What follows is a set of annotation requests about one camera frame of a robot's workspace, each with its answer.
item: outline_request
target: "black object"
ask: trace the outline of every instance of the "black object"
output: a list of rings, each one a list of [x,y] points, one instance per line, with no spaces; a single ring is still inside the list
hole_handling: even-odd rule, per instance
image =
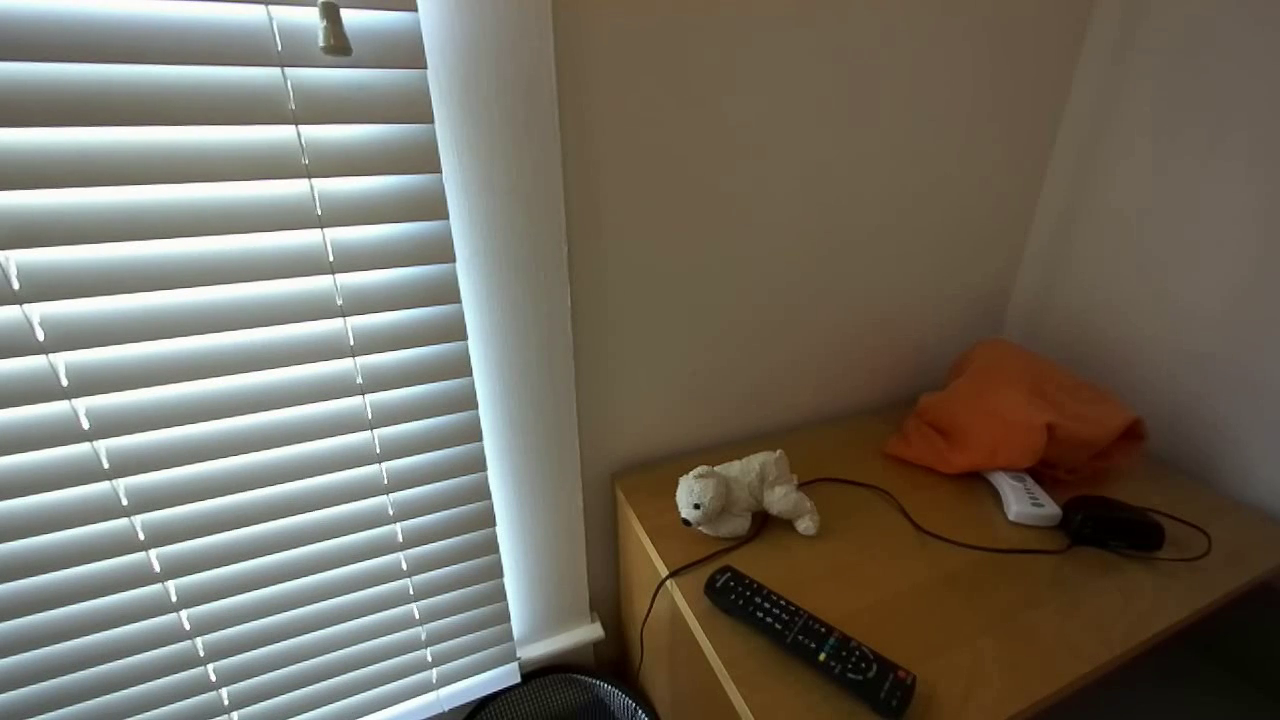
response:
[[[873,651],[867,645],[845,635],[841,630],[818,622],[801,603],[778,597],[761,580],[723,563],[703,585],[710,601],[801,657],[809,669],[821,669],[855,701],[881,715],[906,715],[918,697],[918,675]]]
[[[550,669],[525,683],[481,701],[470,720],[649,720],[641,697],[603,675]]]
[[[1114,496],[1072,496],[1065,504],[1061,529],[1072,545],[1114,548],[1114,552],[1162,552],[1165,548],[1165,526],[1134,504],[1121,504]]]

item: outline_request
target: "wooden desk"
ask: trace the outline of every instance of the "wooden desk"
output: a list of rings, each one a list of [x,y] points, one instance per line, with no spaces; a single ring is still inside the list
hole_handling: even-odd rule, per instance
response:
[[[678,521],[678,476],[699,462],[786,449],[801,476],[860,476],[895,494],[927,529],[984,545],[1058,545],[1058,531],[999,521],[984,480],[947,480],[890,462],[881,449],[901,414],[780,432],[621,476],[621,612],[627,659],[658,580],[719,542]],[[1034,715],[1114,673],[1238,594],[1280,574],[1280,529],[1205,483],[1136,464],[1088,494],[1190,516],[1215,538],[1199,563],[1121,559],[1097,548],[1067,558],[984,558],[938,545],[881,496],[814,488],[823,513],[818,542],[773,526],[729,559],[920,675],[907,715]],[[796,664],[766,635],[703,601],[699,563],[678,576],[644,631],[644,693],[666,720],[823,720],[867,715],[850,693]]]

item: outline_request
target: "trash bin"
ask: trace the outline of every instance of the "trash bin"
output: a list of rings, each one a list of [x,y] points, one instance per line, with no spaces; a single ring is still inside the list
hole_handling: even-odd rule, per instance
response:
[[[470,720],[654,720],[654,714],[603,675],[555,669],[481,701]]]

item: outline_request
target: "stuffed animal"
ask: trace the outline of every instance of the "stuffed animal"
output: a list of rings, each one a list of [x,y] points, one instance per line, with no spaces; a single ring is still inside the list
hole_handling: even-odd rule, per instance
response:
[[[818,504],[786,454],[758,454],[729,464],[699,464],[678,483],[678,513],[703,538],[748,538],[758,513],[787,521],[801,538],[818,538]]]

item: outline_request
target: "white venetian blind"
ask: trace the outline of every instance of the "white venetian blind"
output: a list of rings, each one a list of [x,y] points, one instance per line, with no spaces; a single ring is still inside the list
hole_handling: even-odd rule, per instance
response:
[[[517,682],[414,0],[0,4],[0,715]]]

